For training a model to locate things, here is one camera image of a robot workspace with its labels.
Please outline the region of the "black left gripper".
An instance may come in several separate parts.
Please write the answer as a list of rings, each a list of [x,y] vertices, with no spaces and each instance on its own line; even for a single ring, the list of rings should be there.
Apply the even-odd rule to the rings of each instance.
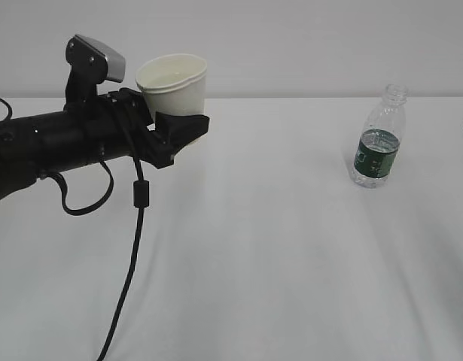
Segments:
[[[173,165],[183,148],[209,130],[210,118],[203,114],[175,116],[157,112],[153,121],[143,95],[129,88],[104,94],[102,106],[123,134],[130,154],[155,168]]]

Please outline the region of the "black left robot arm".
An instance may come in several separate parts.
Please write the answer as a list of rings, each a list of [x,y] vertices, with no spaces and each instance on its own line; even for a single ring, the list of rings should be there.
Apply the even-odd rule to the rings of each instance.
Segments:
[[[101,41],[74,35],[65,58],[71,70],[61,111],[0,121],[0,200],[46,178],[66,195],[64,171],[122,156],[165,168],[207,133],[209,118],[202,111],[152,114],[145,97],[125,87],[98,94],[98,85],[120,83],[126,69],[124,57]]]

